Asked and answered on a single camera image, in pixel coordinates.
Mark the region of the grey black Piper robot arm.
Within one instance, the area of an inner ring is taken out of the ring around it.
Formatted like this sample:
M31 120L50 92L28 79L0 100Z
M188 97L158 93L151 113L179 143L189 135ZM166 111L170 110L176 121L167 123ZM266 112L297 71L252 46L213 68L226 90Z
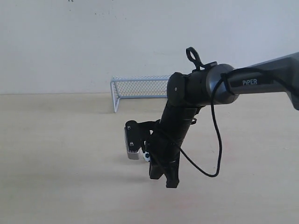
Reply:
M179 184L182 143L205 106L228 105L242 94L284 92L294 109L299 107L299 55L292 53L244 68L217 62L202 64L193 48L186 50L195 65L189 74L176 72L167 84L167 102L146 141L150 154L149 177L166 178L166 187Z

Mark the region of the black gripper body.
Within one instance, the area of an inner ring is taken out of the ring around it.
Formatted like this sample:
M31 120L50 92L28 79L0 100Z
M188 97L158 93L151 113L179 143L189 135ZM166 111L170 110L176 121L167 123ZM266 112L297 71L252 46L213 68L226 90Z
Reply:
M152 134L146 140L146 149L150 154L150 161L158 164L164 174L167 168L179 168L181 146L182 139L171 140L159 134Z

